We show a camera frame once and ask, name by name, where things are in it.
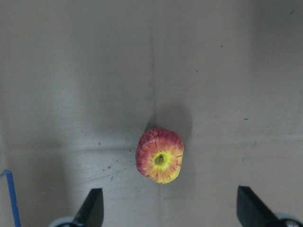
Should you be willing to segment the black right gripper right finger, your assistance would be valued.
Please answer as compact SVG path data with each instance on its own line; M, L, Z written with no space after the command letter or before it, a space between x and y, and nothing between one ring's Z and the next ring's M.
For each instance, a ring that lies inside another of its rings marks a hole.
M237 218L243 227L283 227L284 221L248 186L239 186L237 190Z

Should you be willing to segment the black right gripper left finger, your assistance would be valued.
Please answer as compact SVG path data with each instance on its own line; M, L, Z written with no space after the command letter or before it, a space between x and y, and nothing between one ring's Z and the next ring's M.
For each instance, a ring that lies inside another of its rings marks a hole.
M91 189L72 220L73 227L101 227L104 221L102 188Z

